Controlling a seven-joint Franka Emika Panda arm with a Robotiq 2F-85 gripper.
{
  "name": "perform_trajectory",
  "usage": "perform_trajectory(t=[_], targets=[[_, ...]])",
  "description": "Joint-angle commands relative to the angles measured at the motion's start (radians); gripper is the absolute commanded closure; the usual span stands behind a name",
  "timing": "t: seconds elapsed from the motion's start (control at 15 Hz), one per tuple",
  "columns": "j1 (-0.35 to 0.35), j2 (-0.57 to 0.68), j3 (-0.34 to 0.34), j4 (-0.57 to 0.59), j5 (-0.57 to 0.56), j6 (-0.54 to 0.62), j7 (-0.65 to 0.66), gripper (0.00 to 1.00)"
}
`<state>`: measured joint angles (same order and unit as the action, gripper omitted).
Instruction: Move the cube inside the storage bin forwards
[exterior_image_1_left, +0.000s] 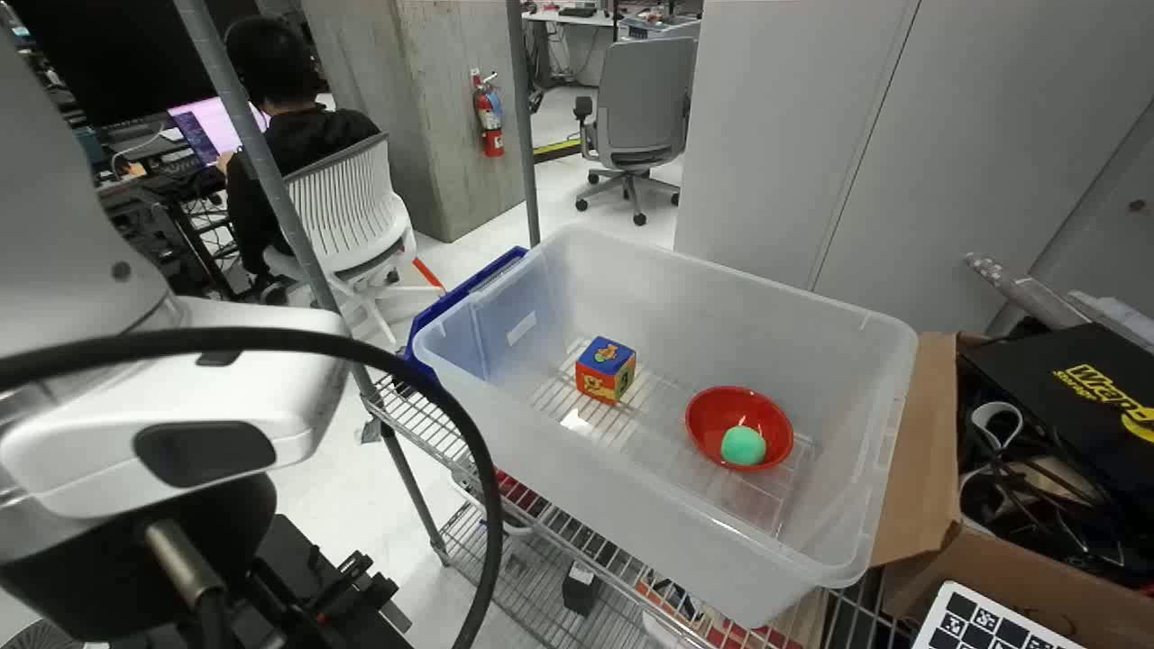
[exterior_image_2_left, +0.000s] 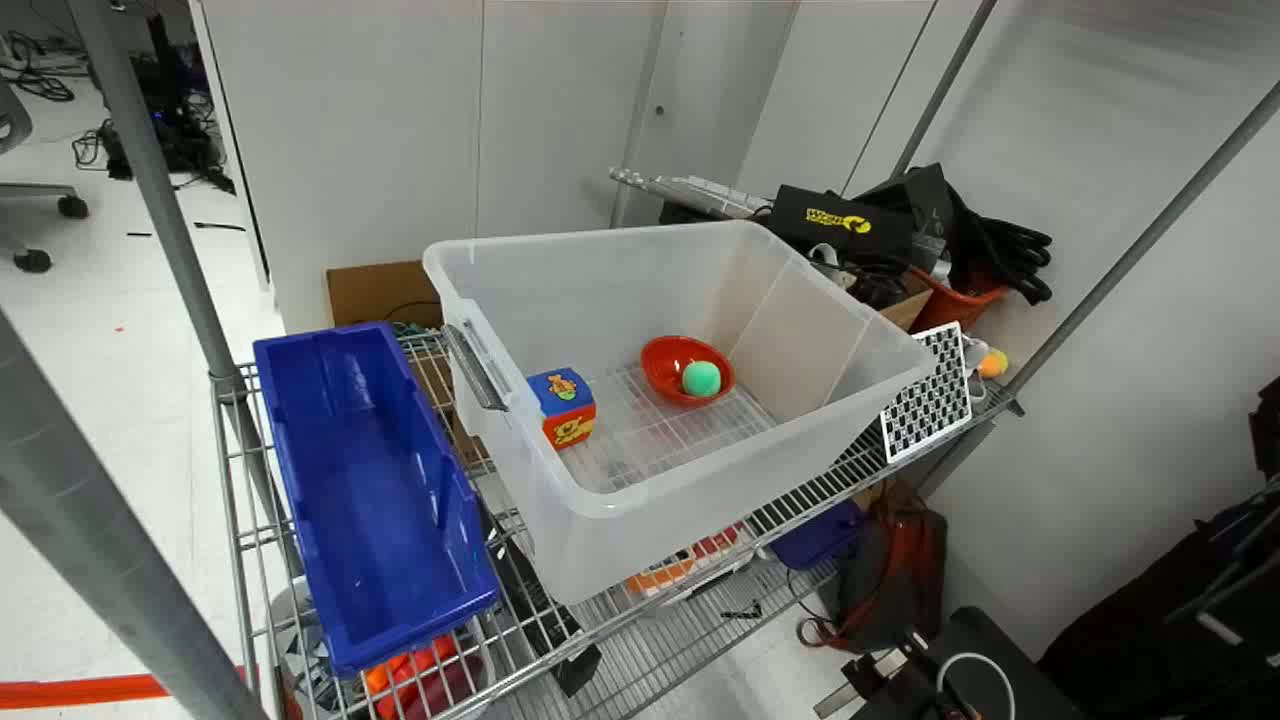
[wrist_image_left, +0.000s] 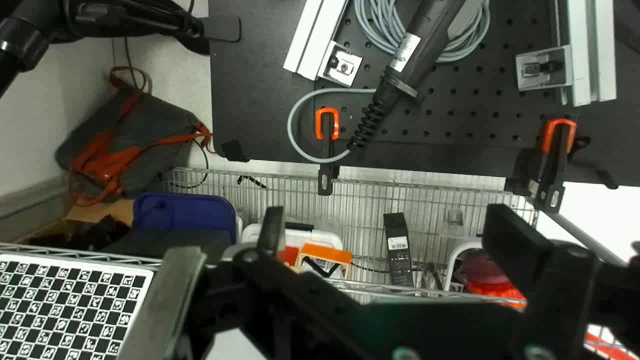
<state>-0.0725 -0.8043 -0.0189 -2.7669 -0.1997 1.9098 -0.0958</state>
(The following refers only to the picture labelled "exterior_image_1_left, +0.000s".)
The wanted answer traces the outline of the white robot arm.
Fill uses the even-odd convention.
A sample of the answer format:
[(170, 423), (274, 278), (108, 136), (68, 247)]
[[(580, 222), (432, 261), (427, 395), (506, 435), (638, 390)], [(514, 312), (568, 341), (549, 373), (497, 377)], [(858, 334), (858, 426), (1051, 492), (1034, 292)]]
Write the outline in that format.
[(411, 649), (396, 586), (281, 510), (343, 401), (332, 308), (181, 295), (0, 54), (2, 591), (72, 649)]

